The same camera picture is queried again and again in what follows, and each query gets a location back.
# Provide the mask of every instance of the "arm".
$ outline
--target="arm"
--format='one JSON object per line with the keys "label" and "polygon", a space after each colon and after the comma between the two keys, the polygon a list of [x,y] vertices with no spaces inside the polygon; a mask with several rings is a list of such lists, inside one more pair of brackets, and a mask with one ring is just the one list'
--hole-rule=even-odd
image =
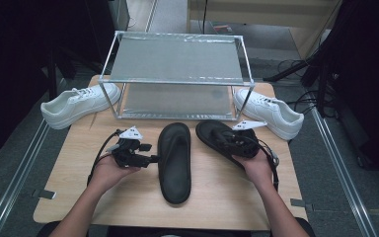
{"label": "arm", "polygon": [[86,236],[95,208],[103,194],[123,177],[138,170],[140,168],[120,168],[111,155],[102,159],[97,164],[88,187],[50,236]]}
{"label": "arm", "polygon": [[262,150],[252,159],[234,156],[244,167],[264,202],[273,236],[308,236],[272,184],[272,171]]}

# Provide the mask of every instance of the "floor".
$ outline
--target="floor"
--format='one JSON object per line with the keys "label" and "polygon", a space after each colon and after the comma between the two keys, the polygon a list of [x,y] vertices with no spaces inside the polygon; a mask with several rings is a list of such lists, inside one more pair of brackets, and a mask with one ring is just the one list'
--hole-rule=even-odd
{"label": "floor", "polygon": [[[129,0],[132,18],[129,30],[184,33],[186,2]],[[287,28],[229,26],[235,35],[244,36],[256,81],[300,59]],[[200,33],[199,22],[191,21],[191,32]],[[208,22],[206,33],[215,34]],[[77,67],[75,80],[59,75],[60,88],[87,87],[95,73],[82,65]],[[296,101],[307,90],[313,90],[314,87],[301,86],[301,74],[299,71],[272,83],[276,97],[288,103]],[[46,100],[47,95],[44,95],[0,151],[0,207],[10,210],[0,216],[0,236],[36,236],[42,228],[42,224],[32,219],[38,202],[32,193],[45,186],[68,132],[68,129],[48,129],[42,123],[39,104]],[[307,110],[309,106],[300,105],[298,111]],[[379,170],[368,171],[358,166],[350,141],[337,119],[322,119],[315,111],[307,113],[299,135],[289,147],[308,219],[317,236],[379,236]],[[28,175],[24,179],[14,179],[24,163],[27,167],[24,172]],[[20,189],[11,192],[9,187],[14,185]],[[105,233],[104,226],[92,226],[90,230],[91,236],[105,236]],[[268,233],[253,232],[253,236],[268,236]]]}

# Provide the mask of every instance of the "white shoe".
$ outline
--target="white shoe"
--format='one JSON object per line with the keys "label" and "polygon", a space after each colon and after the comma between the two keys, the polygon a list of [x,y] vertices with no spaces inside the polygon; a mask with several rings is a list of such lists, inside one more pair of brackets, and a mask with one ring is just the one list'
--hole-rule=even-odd
{"label": "white shoe", "polygon": [[[114,83],[104,83],[112,104],[119,99],[119,87]],[[56,99],[41,104],[41,113],[48,125],[62,129],[81,117],[103,111],[110,105],[100,85],[62,92]]]}
{"label": "white shoe", "polygon": [[[241,110],[249,90],[240,89],[234,95],[234,103]],[[276,98],[266,97],[252,92],[242,111],[247,117],[267,122],[267,127],[277,136],[285,140],[294,138],[303,125],[303,114],[296,113]]]}

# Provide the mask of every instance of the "person's left arm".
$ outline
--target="person's left arm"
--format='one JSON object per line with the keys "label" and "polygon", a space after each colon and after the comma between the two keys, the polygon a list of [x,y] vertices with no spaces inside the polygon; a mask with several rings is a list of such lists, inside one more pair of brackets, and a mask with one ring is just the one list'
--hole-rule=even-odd
{"label": "person's left arm", "polygon": [[102,159],[95,167],[88,187],[50,236],[86,236],[95,208],[103,194],[123,177],[138,170],[140,168],[119,167],[111,155]]}

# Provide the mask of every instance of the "forearm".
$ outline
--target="forearm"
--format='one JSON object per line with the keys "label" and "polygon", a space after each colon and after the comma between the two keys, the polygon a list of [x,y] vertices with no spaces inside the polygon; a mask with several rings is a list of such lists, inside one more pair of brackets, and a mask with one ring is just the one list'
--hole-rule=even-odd
{"label": "forearm", "polygon": [[102,191],[88,187],[50,236],[86,236]]}
{"label": "forearm", "polygon": [[308,236],[271,183],[256,184],[256,188],[263,199],[273,236]]}

